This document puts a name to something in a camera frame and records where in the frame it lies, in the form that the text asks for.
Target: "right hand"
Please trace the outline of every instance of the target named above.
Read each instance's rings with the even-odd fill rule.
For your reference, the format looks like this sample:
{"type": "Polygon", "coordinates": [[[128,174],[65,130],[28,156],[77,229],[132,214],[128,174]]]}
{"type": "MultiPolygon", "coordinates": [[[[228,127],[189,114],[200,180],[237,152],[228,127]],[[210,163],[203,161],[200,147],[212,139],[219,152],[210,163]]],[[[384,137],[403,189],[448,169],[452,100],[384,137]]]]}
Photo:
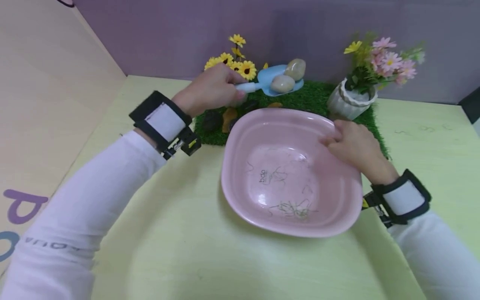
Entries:
{"type": "Polygon", "coordinates": [[[367,127],[343,120],[335,120],[334,124],[342,137],[325,137],[321,142],[336,158],[357,168],[372,184],[387,185],[399,177],[367,127]]]}
{"type": "Polygon", "coordinates": [[[234,84],[247,82],[242,76],[219,63],[202,72],[186,88],[178,92],[172,101],[192,118],[206,109],[236,104],[245,97],[234,84]]]}

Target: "pink bowl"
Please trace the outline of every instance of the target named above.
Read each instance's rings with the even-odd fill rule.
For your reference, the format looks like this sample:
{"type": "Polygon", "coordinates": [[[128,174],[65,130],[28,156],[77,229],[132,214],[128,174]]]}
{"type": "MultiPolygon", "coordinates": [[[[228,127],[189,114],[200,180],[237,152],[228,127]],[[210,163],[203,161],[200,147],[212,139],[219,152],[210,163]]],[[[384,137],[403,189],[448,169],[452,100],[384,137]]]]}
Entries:
{"type": "Polygon", "coordinates": [[[263,108],[243,116],[223,160],[230,206],[253,225],[293,236],[349,229],[362,206],[361,177],[319,143],[334,134],[330,120],[299,110],[263,108]]]}

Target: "beige stone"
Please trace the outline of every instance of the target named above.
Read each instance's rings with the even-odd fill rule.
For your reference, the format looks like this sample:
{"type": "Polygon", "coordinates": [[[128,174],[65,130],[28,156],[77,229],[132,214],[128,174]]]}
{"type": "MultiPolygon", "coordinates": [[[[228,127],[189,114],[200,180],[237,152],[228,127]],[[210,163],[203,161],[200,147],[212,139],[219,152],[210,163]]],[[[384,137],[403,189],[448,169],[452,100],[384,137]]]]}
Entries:
{"type": "Polygon", "coordinates": [[[295,81],[290,76],[277,75],[270,84],[270,88],[277,93],[287,93],[293,89],[295,81]]]}
{"type": "Polygon", "coordinates": [[[305,68],[307,63],[302,59],[294,59],[288,63],[285,72],[283,73],[286,76],[290,76],[293,80],[298,81],[303,78],[305,75],[305,68]]]}

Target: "yellow table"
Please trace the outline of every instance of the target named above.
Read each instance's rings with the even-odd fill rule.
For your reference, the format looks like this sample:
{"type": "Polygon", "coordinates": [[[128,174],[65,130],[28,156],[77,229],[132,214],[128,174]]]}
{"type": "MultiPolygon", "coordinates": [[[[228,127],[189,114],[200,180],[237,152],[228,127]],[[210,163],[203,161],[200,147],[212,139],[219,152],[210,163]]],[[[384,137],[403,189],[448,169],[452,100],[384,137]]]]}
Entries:
{"type": "MultiPolygon", "coordinates": [[[[153,90],[171,97],[187,84],[129,76],[69,175],[132,128],[128,114],[153,90]]],[[[377,122],[395,166],[423,181],[480,258],[480,142],[462,109],[379,99],[377,122]]],[[[224,199],[222,159],[222,147],[179,153],[137,192],[96,256],[93,299],[424,299],[375,212],[329,239],[256,228],[224,199]]]]}

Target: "purple letter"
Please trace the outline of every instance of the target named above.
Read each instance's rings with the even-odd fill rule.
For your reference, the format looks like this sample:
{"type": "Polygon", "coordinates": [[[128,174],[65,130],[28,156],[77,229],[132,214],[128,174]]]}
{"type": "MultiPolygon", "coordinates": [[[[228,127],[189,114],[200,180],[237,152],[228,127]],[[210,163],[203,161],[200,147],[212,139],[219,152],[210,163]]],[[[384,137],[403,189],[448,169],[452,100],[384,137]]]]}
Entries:
{"type": "Polygon", "coordinates": [[[38,211],[42,207],[42,204],[48,201],[47,197],[35,196],[35,195],[27,194],[24,192],[18,192],[15,190],[6,190],[3,192],[3,195],[7,198],[15,199],[12,205],[10,205],[10,208],[8,209],[8,213],[7,213],[8,220],[13,224],[23,224],[30,221],[38,213],[38,211]],[[33,208],[33,210],[26,216],[19,216],[17,213],[18,207],[20,206],[22,201],[35,204],[35,207],[33,208]]]}

